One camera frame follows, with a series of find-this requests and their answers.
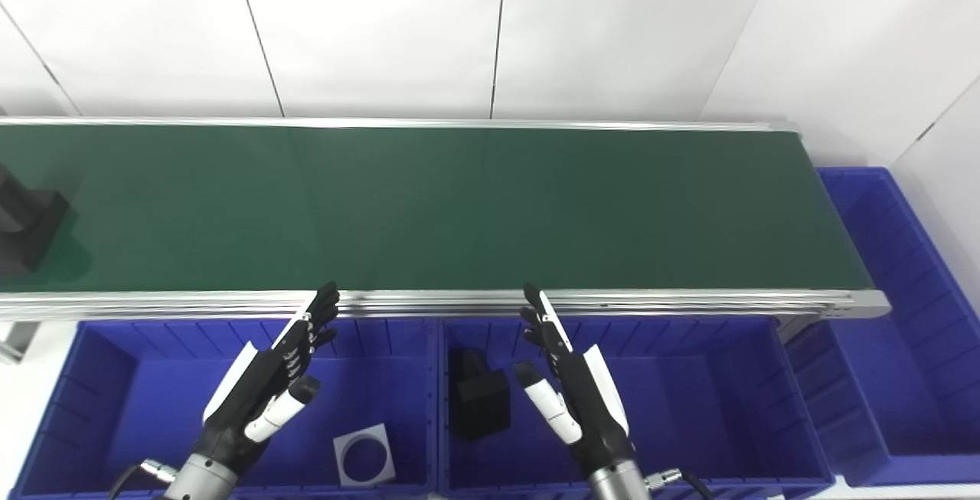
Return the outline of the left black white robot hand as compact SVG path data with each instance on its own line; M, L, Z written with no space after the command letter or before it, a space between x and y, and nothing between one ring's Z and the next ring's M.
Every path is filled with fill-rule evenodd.
M312 401L319 381L307 370L316 350L337 335L332 322L339 298L336 283L322 285L272 346L243 347L207 403L202 433L191 448L192 454L205 458L208 469L223 466L234 480L243 478L283 427L267 419L274 405L301 410Z

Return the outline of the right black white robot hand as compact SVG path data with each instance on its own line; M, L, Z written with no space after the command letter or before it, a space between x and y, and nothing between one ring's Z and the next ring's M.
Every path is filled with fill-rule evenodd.
M577 351L547 294L524 284L528 304L519 309L524 339L539 347L557 391L534 361L512 365L517 382L542 417L570 448L585 478L602 469L635 461L626 412L597 346Z

